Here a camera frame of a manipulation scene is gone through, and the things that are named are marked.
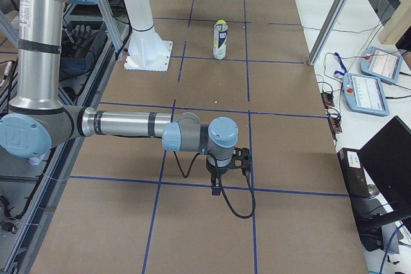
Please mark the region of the tennis ball can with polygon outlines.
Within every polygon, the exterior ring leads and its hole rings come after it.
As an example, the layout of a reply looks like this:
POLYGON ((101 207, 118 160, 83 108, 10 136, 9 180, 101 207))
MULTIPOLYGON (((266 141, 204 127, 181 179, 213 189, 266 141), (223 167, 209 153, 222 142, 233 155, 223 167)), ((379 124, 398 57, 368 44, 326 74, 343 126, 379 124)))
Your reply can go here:
POLYGON ((220 31, 213 28, 213 56, 217 60, 225 58, 228 29, 228 25, 220 31))

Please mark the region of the orange black connector lower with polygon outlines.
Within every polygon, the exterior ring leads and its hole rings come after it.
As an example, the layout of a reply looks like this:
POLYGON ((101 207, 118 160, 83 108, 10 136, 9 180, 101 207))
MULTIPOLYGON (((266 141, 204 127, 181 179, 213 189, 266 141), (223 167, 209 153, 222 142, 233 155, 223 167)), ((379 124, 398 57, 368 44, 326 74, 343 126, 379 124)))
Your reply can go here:
POLYGON ((327 119, 332 134, 342 133, 341 117, 338 114, 328 114, 327 119))

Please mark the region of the orange black connector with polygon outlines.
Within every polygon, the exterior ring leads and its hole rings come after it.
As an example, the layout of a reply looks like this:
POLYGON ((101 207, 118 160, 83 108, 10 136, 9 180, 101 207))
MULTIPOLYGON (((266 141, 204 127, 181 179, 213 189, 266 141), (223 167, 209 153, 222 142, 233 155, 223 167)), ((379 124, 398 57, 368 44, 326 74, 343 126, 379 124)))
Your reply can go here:
POLYGON ((327 119, 332 134, 342 133, 341 117, 338 114, 328 114, 327 119))
POLYGON ((322 92, 321 94, 322 102, 325 108, 334 107, 334 96, 332 92, 322 92))

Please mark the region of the orange black connector upper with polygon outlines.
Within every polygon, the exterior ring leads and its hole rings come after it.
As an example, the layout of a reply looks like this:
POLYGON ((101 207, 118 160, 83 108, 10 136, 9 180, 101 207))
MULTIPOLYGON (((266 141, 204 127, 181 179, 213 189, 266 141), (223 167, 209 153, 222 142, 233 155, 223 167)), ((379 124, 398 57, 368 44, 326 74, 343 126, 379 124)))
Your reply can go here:
POLYGON ((332 92, 322 92, 321 94, 322 102, 325 108, 334 107, 334 96, 332 92))

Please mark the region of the black computer box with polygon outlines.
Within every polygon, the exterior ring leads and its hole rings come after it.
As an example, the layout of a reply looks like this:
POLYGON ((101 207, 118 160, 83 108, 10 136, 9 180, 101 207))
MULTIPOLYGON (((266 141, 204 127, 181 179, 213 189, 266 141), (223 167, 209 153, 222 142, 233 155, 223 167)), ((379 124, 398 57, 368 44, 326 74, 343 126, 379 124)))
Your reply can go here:
POLYGON ((396 229, 394 218, 378 203, 376 197, 380 192, 377 187, 367 183, 358 151, 342 148, 337 156, 363 246, 368 252, 387 250, 398 254, 399 239, 392 235, 396 229))

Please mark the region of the near teach pendant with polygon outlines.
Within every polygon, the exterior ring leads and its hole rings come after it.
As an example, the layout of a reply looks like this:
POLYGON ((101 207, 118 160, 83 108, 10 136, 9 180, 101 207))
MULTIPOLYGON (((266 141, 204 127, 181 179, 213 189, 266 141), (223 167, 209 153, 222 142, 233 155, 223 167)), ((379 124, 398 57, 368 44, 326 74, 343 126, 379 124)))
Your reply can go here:
POLYGON ((374 116, 390 114, 382 82, 377 77, 346 73, 343 91, 350 111, 374 116))

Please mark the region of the teach pendant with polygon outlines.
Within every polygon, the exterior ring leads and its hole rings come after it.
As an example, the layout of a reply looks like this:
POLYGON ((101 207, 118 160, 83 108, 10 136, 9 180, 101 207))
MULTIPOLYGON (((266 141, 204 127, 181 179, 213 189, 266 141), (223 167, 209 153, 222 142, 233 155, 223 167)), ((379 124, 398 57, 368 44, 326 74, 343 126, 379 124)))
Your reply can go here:
POLYGON ((377 77, 346 73, 343 91, 350 111, 374 116, 390 114, 382 82, 377 77))
POLYGON ((369 47, 361 59, 360 70, 364 74, 379 78, 388 84, 396 84, 403 63, 397 52, 389 52, 378 47, 369 47))

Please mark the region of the black monitor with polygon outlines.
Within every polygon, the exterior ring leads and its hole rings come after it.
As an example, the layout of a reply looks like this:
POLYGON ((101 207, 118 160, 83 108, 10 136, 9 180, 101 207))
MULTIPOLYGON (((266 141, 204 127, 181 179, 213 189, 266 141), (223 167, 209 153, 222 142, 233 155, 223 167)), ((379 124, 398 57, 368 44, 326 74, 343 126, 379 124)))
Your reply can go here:
POLYGON ((370 231, 410 218, 410 128, 394 116, 358 151, 366 172, 392 207, 372 219, 358 219, 358 229, 370 231))

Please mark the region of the far teach pendant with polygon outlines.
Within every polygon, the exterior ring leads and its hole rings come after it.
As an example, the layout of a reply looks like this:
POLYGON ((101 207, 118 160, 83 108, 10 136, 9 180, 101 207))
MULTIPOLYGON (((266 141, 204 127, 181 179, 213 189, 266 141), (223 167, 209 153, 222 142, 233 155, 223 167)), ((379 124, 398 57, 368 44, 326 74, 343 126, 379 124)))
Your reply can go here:
POLYGON ((378 47, 369 47, 361 59, 360 70, 364 74, 379 78, 388 84, 396 84, 403 63, 397 52, 389 52, 378 47))

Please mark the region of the wooden board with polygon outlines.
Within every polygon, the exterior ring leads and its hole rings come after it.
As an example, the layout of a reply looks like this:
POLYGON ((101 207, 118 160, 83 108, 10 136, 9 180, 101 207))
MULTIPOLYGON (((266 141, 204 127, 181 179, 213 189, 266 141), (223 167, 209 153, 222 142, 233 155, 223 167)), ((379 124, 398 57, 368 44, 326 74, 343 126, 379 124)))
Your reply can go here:
POLYGON ((410 28, 410 0, 398 1, 401 1, 401 3, 378 35, 382 44, 397 44, 400 38, 410 28))

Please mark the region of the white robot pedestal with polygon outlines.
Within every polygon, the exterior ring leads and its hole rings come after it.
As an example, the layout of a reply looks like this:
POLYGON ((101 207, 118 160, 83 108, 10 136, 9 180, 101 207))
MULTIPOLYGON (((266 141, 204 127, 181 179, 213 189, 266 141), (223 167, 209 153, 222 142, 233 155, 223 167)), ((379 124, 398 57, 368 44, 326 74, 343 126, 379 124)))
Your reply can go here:
POLYGON ((126 70, 165 72, 173 42, 157 34, 149 0, 124 0, 132 29, 125 60, 126 70))

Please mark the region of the aluminium frame post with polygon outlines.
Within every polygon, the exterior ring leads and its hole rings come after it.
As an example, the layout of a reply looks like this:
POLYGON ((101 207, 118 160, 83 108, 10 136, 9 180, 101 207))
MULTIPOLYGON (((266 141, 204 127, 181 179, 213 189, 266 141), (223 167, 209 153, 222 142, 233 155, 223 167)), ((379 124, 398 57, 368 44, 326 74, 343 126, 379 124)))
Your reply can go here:
POLYGON ((331 5, 330 11, 323 23, 323 26, 320 30, 320 33, 314 43, 314 46, 310 52, 308 58, 308 65, 314 66, 318 57, 320 56, 321 51, 323 50, 331 32, 333 31, 334 25, 337 22, 337 19, 344 8, 347 0, 334 0, 331 5))

